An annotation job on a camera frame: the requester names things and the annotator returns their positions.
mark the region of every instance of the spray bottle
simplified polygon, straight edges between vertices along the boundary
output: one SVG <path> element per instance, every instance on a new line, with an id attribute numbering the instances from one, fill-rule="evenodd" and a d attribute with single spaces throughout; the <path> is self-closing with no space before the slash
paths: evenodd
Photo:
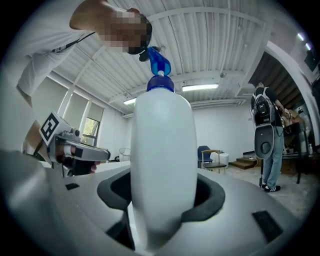
<path id="1" fill-rule="evenodd" d="M 148 48 L 154 76 L 135 101 L 131 136 L 131 194 L 144 249 L 154 252 L 194 206 L 197 186 L 196 127 L 189 102 L 174 93 L 170 62 Z"/>

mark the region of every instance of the blue spray nozzle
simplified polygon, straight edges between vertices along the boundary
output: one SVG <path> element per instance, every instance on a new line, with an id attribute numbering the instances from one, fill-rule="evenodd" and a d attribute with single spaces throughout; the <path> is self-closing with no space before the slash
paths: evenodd
<path id="1" fill-rule="evenodd" d="M 155 76 L 159 74 L 159 71 L 163 71 L 165 76 L 170 74 L 171 65 L 169 60 L 163 57 L 152 47 L 148 47 L 148 55 L 151 64 L 151 71 Z"/>

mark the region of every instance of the blue bottle cap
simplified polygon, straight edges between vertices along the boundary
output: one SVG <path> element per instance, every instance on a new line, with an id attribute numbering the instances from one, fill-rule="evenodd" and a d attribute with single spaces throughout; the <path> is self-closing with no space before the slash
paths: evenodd
<path id="1" fill-rule="evenodd" d="M 149 92 L 155 88 L 164 88 L 171 92 L 175 92 L 175 85 L 174 82 L 170 79 L 169 76 L 166 75 L 155 75 L 153 76 L 150 81 L 148 82 L 146 91 Z"/>

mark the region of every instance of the black sneaker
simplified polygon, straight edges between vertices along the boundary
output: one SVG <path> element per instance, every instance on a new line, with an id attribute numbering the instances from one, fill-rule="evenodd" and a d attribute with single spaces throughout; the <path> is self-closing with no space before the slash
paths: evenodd
<path id="1" fill-rule="evenodd" d="M 264 191 L 265 191 L 265 192 L 277 192 L 277 191 L 279 191 L 280 189 L 281 189 L 280 186 L 275 186 L 273 189 L 268 188 L 268 186 L 266 186 L 265 189 L 264 189 Z"/>

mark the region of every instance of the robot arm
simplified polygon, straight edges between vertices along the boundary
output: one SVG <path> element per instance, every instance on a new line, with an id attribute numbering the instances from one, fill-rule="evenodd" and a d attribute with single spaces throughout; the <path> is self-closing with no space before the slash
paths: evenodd
<path id="1" fill-rule="evenodd" d="M 80 160 L 81 163 L 89 162 L 87 173 L 90 172 L 90 167 L 94 165 L 94 162 L 107 161 L 110 158 L 108 150 L 82 144 L 79 130 L 73 128 L 55 112 L 52 112 L 45 120 L 39 133 L 46 145 L 48 157 L 54 163 L 61 162 L 56 156 L 57 145 L 64 145 L 63 159 L 68 163 L 71 159 Z M 72 146 L 75 147 L 74 153 L 71 153 L 70 150 Z"/>

